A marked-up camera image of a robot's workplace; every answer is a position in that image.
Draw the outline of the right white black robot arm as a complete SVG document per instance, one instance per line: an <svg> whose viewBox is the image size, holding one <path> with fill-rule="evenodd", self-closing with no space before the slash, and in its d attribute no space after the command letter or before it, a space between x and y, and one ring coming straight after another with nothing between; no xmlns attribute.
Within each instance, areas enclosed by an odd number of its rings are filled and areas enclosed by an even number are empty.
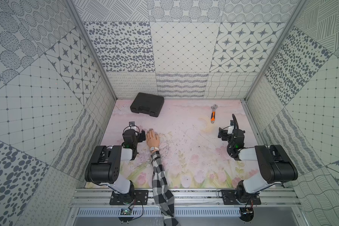
<svg viewBox="0 0 339 226"><path fill-rule="evenodd" d="M219 128L218 138L227 141L227 153L236 161L252 161L258 164L259 172L236 186L236 200L249 204L261 191L275 184L284 184L298 178L298 171L281 145L245 147L245 131L235 126Z"/></svg>

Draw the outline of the mannequin hand with long nails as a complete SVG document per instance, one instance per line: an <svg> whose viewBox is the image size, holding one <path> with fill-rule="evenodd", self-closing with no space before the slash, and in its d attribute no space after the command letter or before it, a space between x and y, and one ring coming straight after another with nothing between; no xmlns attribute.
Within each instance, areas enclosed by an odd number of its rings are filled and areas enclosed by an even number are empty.
<svg viewBox="0 0 339 226"><path fill-rule="evenodd" d="M149 129L146 133L146 142L148 147L151 148L159 148L160 146L160 138L159 135L153 130Z"/></svg>

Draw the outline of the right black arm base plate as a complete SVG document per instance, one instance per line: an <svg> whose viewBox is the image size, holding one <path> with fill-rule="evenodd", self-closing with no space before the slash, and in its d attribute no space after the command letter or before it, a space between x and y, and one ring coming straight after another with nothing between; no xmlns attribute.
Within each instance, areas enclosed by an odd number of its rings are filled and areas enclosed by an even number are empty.
<svg viewBox="0 0 339 226"><path fill-rule="evenodd" d="M221 189L218 192L224 205L261 205L259 194L237 192L233 189Z"/></svg>

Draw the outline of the black white plaid sleeve forearm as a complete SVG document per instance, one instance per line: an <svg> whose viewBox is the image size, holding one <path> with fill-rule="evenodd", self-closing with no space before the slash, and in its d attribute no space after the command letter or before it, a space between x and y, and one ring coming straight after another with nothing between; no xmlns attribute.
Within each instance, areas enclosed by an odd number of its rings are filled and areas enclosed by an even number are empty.
<svg viewBox="0 0 339 226"><path fill-rule="evenodd" d="M165 226L180 226L180 223L175 218L174 201L175 197L169 190L165 176L165 170L162 164L162 159L159 151L152 152L152 191L153 198L158 205L164 219Z"/></svg>

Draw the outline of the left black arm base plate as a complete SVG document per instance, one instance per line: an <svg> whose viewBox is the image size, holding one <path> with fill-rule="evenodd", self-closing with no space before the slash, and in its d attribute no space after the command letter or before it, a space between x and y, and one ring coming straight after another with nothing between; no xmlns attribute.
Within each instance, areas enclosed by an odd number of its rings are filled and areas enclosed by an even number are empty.
<svg viewBox="0 0 339 226"><path fill-rule="evenodd" d="M112 192L110 205L147 205L148 197L148 190L130 190L127 194Z"/></svg>

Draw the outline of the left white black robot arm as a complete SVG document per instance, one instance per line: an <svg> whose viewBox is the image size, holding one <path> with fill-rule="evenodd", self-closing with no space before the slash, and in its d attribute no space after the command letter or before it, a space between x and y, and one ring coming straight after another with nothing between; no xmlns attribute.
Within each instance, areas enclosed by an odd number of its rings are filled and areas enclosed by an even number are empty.
<svg viewBox="0 0 339 226"><path fill-rule="evenodd" d="M129 127L123 131L120 146L97 146L84 172L86 182L108 186L113 190L111 205L131 205L137 201L134 184L120 174L122 161L133 161L137 145L146 140L145 131Z"/></svg>

